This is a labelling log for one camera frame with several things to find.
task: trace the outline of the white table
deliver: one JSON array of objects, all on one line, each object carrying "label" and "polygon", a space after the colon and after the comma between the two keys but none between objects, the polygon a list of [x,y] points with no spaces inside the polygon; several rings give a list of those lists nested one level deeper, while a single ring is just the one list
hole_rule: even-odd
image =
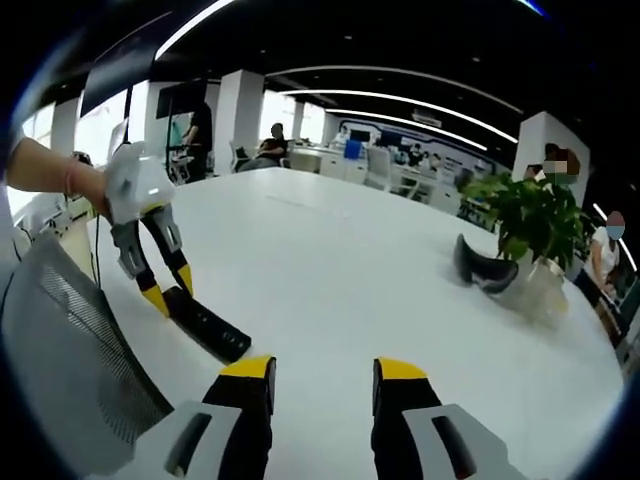
[{"label": "white table", "polygon": [[343,150],[325,147],[295,146],[291,156],[297,155],[316,157],[320,162],[320,175],[337,178],[345,182],[362,185],[369,169],[366,159],[348,160],[344,158]]},{"label": "white table", "polygon": [[[196,298],[251,335],[252,353],[278,358],[267,479],[376,478],[372,362],[381,355],[424,368],[441,400],[501,437],[532,479],[565,478],[616,405],[613,348],[572,284],[568,317],[552,332],[457,282],[456,235],[491,253],[489,232],[286,169],[182,186],[173,206]],[[102,285],[133,352],[173,405],[200,400],[220,363],[147,303],[101,227]],[[160,284],[171,286],[141,232]]]},{"label": "white table", "polygon": [[407,198],[413,198],[413,196],[422,186],[428,187],[430,192],[432,192],[439,186],[438,181],[435,177],[423,175],[422,172],[420,172],[419,168],[394,164],[392,166],[392,169],[392,174],[395,177],[406,178],[407,180],[416,182],[415,186],[409,191]]}]

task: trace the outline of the human hand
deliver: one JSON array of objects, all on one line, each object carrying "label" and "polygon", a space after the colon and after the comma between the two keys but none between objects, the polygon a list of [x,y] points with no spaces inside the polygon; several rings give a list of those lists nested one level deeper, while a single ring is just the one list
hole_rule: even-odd
[{"label": "human hand", "polygon": [[613,293],[615,292],[615,289],[613,288],[613,285],[611,285],[610,283],[607,283],[602,286],[602,291],[607,295],[612,296]]}]

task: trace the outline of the gray chair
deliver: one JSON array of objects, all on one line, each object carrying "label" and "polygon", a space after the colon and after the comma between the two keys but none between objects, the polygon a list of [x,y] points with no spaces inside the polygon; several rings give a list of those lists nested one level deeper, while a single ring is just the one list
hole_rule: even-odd
[{"label": "gray chair", "polygon": [[109,474],[173,409],[127,346],[103,293],[51,234],[14,272],[2,342],[32,416],[80,477]]}]

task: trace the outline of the plant pot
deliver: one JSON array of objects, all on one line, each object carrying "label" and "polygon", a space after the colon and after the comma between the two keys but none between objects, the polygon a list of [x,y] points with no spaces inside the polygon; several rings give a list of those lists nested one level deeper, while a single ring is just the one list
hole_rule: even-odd
[{"label": "plant pot", "polygon": [[533,264],[531,258],[527,254],[521,259],[523,270],[501,295],[501,303],[532,322],[555,327],[568,308],[562,291],[564,272],[546,258]]}]

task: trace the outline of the white shirt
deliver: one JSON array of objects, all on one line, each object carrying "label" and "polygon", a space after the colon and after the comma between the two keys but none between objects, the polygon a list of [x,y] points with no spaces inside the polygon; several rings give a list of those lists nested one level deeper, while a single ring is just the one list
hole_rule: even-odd
[{"label": "white shirt", "polygon": [[332,143],[336,145],[345,145],[347,140],[349,140],[349,133],[338,132]]},{"label": "white shirt", "polygon": [[[601,282],[606,283],[607,276],[611,273],[611,270],[613,270],[613,268],[620,262],[620,249],[618,248],[618,242],[615,242],[615,246],[612,251],[611,247],[609,246],[609,234],[607,233],[606,227],[598,227],[598,229],[593,234],[593,237],[591,238],[601,245]],[[596,280],[596,274],[593,270],[593,255],[591,254],[591,252],[589,252],[589,258],[587,258],[587,261],[584,264],[584,270],[594,282],[600,283]]]}]

